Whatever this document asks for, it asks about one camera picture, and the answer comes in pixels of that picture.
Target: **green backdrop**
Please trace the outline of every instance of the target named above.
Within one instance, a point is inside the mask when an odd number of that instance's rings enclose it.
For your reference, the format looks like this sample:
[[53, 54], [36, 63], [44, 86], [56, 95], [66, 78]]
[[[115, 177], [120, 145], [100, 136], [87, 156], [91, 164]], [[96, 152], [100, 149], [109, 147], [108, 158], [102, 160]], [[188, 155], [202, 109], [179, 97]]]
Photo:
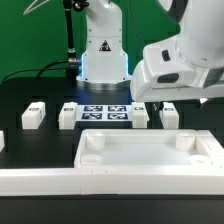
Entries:
[[[28, 16], [23, 16], [24, 10], [32, 2], [33, 0], [0, 1], [0, 81], [10, 72], [42, 68], [52, 61], [66, 59], [67, 37], [61, 1], [52, 0]], [[129, 55], [129, 72], [132, 74], [142, 58], [143, 47], [173, 36], [179, 32], [179, 27], [166, 16], [156, 0], [131, 0], [134, 26], [131, 22], [129, 0], [113, 2], [123, 12], [123, 48]], [[133, 27], [138, 34], [138, 41]], [[80, 57], [85, 50], [86, 41], [85, 11], [73, 13], [73, 28], [75, 48]], [[45, 75], [64, 74], [62, 71], [51, 71]]]

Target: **black cable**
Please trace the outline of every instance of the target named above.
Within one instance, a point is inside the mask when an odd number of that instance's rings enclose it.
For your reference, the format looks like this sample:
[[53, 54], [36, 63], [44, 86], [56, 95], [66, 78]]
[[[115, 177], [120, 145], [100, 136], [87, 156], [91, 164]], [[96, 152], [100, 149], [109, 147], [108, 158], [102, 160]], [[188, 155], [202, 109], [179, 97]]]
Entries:
[[38, 69], [26, 69], [26, 70], [16, 71], [16, 72], [12, 72], [12, 73], [8, 74], [7, 76], [5, 76], [5, 78], [2, 80], [1, 84], [3, 84], [9, 77], [11, 77], [15, 74], [23, 73], [23, 72], [57, 71], [57, 70], [75, 69], [78, 67], [79, 66], [66, 67], [66, 68], [41, 68], [41, 69], [38, 68]]
[[143, 57], [143, 48], [141, 47], [141, 44], [140, 44], [140, 41], [139, 41], [138, 32], [137, 32], [137, 29], [135, 27], [134, 18], [133, 18], [133, 7], [132, 7], [131, 0], [128, 0], [128, 3], [129, 3], [129, 9], [130, 9], [131, 24], [132, 24], [132, 28], [134, 30], [135, 40], [136, 40], [137, 46], [138, 46], [138, 51], [139, 51], [139, 54]]
[[[59, 64], [65, 64], [65, 63], [68, 63], [68, 61], [67, 60], [54, 61], [54, 62], [51, 62], [50, 64], [44, 66], [43, 69], [50, 68], [52, 66], [59, 65]], [[39, 71], [36, 75], [36, 78], [40, 78], [40, 76], [42, 75], [43, 72], [45, 72], [45, 70]]]

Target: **black surface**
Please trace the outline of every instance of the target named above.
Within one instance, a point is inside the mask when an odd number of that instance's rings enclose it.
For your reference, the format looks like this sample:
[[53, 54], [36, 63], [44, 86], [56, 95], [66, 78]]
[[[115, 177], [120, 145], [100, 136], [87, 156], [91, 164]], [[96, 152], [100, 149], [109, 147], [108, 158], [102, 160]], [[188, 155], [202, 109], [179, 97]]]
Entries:
[[[23, 131], [20, 116], [31, 102], [38, 100], [47, 103], [47, 117], [39, 130]], [[128, 90], [76, 89], [63, 78], [7, 81], [0, 87], [0, 130], [4, 129], [8, 139], [7, 147], [0, 154], [1, 168], [72, 167], [83, 127], [74, 131], [57, 128], [60, 109], [64, 102], [70, 101], [115, 105], [130, 104], [131, 97]], [[203, 108], [197, 101], [177, 101], [175, 106], [180, 114], [180, 128], [208, 129], [224, 143], [224, 99], [211, 100]], [[159, 107], [159, 103], [146, 104], [150, 128], [162, 128]], [[0, 223], [3, 224], [223, 224], [223, 211], [224, 196], [215, 195], [0, 197]]]
[[1, 223], [223, 224], [223, 196], [0, 198]]
[[[21, 115], [31, 102], [46, 103], [46, 117], [38, 130], [23, 130]], [[81, 105], [128, 105], [126, 90], [78, 89], [64, 78], [18, 78], [0, 86], [0, 130], [6, 147], [0, 153], [0, 168], [73, 167], [81, 131], [86, 128], [131, 128], [131, 122], [77, 122], [74, 130], [58, 129], [58, 115], [65, 102]]]

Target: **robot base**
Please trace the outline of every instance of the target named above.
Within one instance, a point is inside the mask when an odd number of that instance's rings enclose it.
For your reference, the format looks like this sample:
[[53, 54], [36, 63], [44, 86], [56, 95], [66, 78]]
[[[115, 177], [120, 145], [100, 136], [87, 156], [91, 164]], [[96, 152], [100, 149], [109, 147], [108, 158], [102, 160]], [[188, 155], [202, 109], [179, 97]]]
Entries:
[[77, 86], [95, 90], [117, 90], [130, 87], [131, 79], [118, 83], [92, 83], [77, 78]]

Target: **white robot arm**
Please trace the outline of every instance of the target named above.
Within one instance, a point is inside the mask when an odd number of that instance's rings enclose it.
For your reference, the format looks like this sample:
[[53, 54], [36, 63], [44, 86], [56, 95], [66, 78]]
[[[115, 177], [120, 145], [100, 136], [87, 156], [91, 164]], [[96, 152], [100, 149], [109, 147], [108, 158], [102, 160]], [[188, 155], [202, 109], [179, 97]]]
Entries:
[[[35, 0], [24, 12], [25, 15], [39, 8]], [[71, 8], [80, 12], [86, 8], [87, 43], [82, 55], [82, 72], [77, 77], [78, 86], [94, 89], [117, 89], [129, 87], [128, 57], [122, 49], [122, 12], [108, 0], [62, 0], [68, 30], [70, 61], [76, 59], [73, 44]]]
[[148, 45], [131, 82], [135, 101], [224, 96], [223, 0], [158, 0], [180, 34]]

